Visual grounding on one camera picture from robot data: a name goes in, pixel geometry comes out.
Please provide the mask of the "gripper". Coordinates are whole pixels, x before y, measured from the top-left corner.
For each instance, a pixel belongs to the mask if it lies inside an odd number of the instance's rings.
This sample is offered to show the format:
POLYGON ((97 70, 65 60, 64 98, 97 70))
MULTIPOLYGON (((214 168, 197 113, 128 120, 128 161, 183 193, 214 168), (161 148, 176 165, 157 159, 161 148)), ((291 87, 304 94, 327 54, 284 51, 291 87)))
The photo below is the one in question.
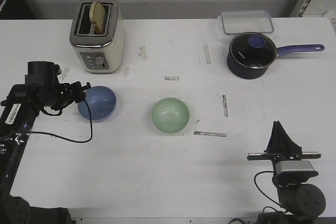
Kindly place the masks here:
POLYGON ((89 82, 82 86, 81 82, 76 81, 74 83, 62 83, 60 84, 60 90, 63 97, 63 103, 79 103, 85 100, 85 91, 91 88, 89 82))
POLYGON ((321 158, 319 152, 303 152, 301 146, 289 137, 279 121, 273 122, 267 148, 263 152, 247 154, 248 161, 269 160, 275 163, 318 158, 321 158))

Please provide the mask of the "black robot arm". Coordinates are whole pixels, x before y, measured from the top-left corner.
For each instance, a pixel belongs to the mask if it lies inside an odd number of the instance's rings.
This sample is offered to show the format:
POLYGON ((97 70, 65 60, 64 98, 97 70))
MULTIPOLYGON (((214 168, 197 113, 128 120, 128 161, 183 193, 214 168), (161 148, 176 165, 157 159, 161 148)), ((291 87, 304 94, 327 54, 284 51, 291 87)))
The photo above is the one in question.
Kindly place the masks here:
POLYGON ((249 161, 270 160, 272 183, 277 189, 276 205, 284 211, 264 210, 257 223, 314 223, 326 208, 326 198, 315 185, 308 184, 310 178, 319 173, 309 162, 318 159, 318 152, 303 152, 291 140, 279 121, 274 121, 267 148, 262 153, 249 153, 249 161))
POLYGON ((59 83, 60 67, 48 61, 31 61, 23 84, 14 85, 1 102, 1 223, 75 223, 67 208, 31 206, 22 197, 11 195, 28 138, 39 113, 46 107, 60 116, 73 102, 85 101, 85 91, 79 81, 59 83))

